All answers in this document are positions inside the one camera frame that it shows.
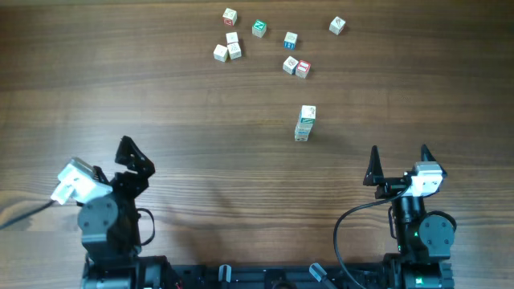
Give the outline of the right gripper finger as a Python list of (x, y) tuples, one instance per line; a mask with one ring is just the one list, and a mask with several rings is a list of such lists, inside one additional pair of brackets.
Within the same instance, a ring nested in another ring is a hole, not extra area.
[(428, 147), (425, 144), (423, 144), (421, 146), (421, 161), (436, 162), (439, 165), (439, 167), (441, 168), (441, 170), (442, 170), (442, 175), (444, 177), (447, 175), (447, 171), (436, 161), (436, 159), (431, 154), (430, 150), (428, 149)]
[(381, 167), (380, 156), (378, 147), (374, 145), (371, 148), (369, 166), (366, 170), (363, 185), (365, 186), (376, 186), (385, 183), (384, 174)]

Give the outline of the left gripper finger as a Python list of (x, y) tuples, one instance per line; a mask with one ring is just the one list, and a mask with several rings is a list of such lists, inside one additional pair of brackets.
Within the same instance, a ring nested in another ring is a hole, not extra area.
[(93, 166), (93, 173), (94, 173), (93, 179), (95, 181), (97, 181), (99, 183), (102, 183), (102, 184), (105, 184), (105, 185), (108, 184), (108, 179), (104, 175), (103, 170), (102, 170), (101, 167), (94, 165)]
[(116, 151), (115, 162), (118, 165), (125, 166), (128, 170), (136, 172), (141, 177), (151, 177), (155, 173), (154, 163), (129, 136), (121, 138)]

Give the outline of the blue L block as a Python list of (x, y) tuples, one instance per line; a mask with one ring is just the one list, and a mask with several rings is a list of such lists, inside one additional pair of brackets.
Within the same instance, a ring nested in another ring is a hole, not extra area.
[(296, 127), (298, 129), (311, 130), (313, 127), (313, 123), (298, 123)]

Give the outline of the green-sided block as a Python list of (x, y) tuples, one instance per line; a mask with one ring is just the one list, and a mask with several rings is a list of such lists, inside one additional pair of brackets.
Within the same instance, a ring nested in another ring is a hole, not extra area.
[(303, 105), (299, 114), (299, 124), (314, 124), (316, 121), (316, 106)]

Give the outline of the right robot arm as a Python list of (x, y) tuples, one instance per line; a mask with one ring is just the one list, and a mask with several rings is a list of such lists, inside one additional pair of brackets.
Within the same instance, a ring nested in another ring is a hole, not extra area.
[(447, 213), (426, 211), (424, 200), (439, 192), (447, 177), (430, 150), (421, 147), (421, 160), (401, 177), (385, 177), (377, 146), (371, 148), (363, 184), (377, 188), (375, 198), (391, 204), (388, 209), (391, 237), (398, 253), (386, 254), (384, 272), (388, 288), (448, 289), (455, 286), (451, 246), (456, 220)]

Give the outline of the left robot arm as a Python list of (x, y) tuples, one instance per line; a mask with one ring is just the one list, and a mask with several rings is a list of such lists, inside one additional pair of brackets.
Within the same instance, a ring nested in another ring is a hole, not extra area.
[(135, 199), (149, 187), (155, 173), (153, 162), (141, 152), (132, 138), (123, 136), (115, 162), (127, 170), (108, 180), (99, 167), (94, 179), (112, 188), (103, 197), (82, 203), (78, 225), (87, 251), (82, 288), (182, 288), (182, 280), (165, 256), (141, 257), (141, 248), (154, 238), (141, 241), (138, 222), (141, 213)]

